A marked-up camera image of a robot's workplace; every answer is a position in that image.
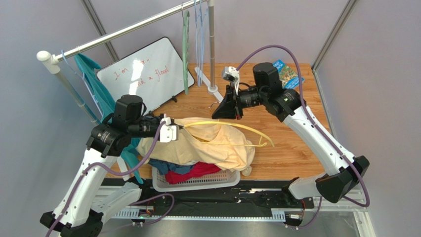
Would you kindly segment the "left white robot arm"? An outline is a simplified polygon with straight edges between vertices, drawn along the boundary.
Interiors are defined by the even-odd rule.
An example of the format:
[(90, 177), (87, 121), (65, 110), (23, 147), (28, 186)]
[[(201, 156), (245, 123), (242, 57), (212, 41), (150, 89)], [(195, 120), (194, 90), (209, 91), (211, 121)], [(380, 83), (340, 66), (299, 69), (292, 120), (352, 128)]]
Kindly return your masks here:
[(68, 192), (51, 212), (42, 215), (40, 222), (47, 227), (47, 235), (56, 231), (61, 237), (96, 237), (119, 211), (139, 202), (141, 188), (127, 182), (102, 201), (94, 201), (112, 165), (134, 138), (152, 138), (158, 142), (174, 141), (177, 125), (165, 114), (146, 115), (143, 99), (137, 95), (123, 95), (115, 108), (90, 133), (81, 166)]

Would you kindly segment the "pale yellow t shirt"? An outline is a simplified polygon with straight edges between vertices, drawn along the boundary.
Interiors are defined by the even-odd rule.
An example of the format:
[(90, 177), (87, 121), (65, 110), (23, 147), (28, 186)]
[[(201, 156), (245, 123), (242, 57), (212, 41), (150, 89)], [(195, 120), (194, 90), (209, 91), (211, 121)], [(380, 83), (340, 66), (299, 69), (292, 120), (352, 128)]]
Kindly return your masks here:
[(200, 124), (180, 129), (176, 141), (157, 142), (149, 158), (178, 165), (193, 161), (211, 163), (249, 176), (255, 155), (251, 144), (242, 131), (230, 125)]

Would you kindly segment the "yellow plastic hanger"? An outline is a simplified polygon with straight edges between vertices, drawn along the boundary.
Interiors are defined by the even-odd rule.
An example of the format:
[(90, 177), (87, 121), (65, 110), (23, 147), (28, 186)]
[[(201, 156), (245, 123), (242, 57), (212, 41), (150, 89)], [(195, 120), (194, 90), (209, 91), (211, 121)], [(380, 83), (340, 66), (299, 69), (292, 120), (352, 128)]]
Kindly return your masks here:
[(264, 134), (263, 132), (256, 130), (254, 128), (251, 128), (249, 126), (246, 125), (242, 125), (239, 123), (233, 123), (233, 122), (224, 122), (224, 121), (216, 121), (216, 120), (205, 120), (205, 121), (199, 121), (199, 122), (192, 122), (192, 123), (188, 123), (184, 125), (184, 128), (187, 127), (193, 127), (193, 126), (198, 126), (198, 125), (208, 125), (208, 124), (219, 124), (219, 125), (228, 125), (231, 127), (236, 127), (236, 128), (242, 128), (248, 131), (251, 131), (257, 135), (260, 136), (259, 142), (257, 145), (253, 145), (253, 144), (225, 144), (225, 143), (214, 143), (214, 142), (205, 142), (205, 144), (212, 144), (212, 145), (232, 145), (232, 146), (244, 146), (244, 147), (265, 147), (268, 145), (267, 142), (263, 142), (263, 138), (265, 138), (272, 147), (275, 147), (275, 144), (273, 142), (273, 140), (266, 134)]

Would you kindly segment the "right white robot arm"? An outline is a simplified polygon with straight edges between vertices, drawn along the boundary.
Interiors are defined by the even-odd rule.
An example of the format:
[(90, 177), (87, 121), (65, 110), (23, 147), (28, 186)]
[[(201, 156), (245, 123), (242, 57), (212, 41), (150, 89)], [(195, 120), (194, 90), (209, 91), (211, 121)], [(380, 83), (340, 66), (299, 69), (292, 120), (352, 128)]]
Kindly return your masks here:
[(266, 111), (293, 130), (319, 159), (324, 172), (309, 178), (294, 178), (286, 186), (287, 204), (298, 199), (323, 197), (337, 203), (361, 182), (370, 163), (345, 149), (318, 122), (294, 89), (283, 88), (279, 72), (271, 63), (253, 67), (255, 85), (240, 90), (239, 71), (225, 67), (222, 78), (230, 84), (213, 119), (241, 119), (245, 108), (263, 105)]

